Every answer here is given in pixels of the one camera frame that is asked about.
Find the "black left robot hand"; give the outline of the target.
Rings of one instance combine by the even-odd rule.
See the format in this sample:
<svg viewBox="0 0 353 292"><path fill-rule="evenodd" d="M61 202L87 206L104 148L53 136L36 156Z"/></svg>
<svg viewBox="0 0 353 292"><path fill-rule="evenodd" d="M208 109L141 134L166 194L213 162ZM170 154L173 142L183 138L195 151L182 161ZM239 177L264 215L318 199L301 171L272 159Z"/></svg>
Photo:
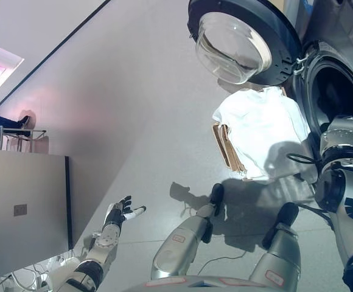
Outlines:
<svg viewBox="0 0 353 292"><path fill-rule="evenodd" d="M146 206L140 206L135 209L131 208L132 197L126 196L117 203L110 204L105 216L103 228L108 225L116 225L121 228L122 223L127 220L134 219L142 215L146 210Z"/></svg>

